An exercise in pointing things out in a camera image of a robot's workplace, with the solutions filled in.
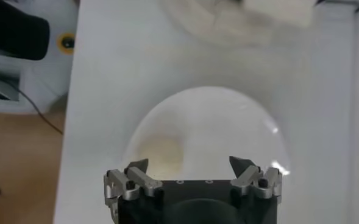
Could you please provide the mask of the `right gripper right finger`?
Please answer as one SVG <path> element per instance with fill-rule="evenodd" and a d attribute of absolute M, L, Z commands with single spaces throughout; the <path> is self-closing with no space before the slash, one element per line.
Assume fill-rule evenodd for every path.
<path fill-rule="evenodd" d="M 240 196 L 252 193 L 259 199 L 275 198 L 277 203 L 282 202 L 282 173 L 278 168 L 269 167 L 264 172 L 250 159 L 235 156 L 229 156 L 229 162 L 236 176 L 230 185 Z"/>

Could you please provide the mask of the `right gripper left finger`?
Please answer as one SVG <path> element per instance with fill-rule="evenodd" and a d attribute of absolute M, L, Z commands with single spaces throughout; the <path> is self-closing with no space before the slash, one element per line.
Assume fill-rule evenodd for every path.
<path fill-rule="evenodd" d="M 104 179 L 104 203 L 110 210 L 113 221 L 119 220 L 118 202 L 139 199 L 141 193 L 147 197 L 156 197 L 162 189 L 163 182 L 146 174 L 149 160 L 133 161 L 124 169 L 106 171 Z"/>

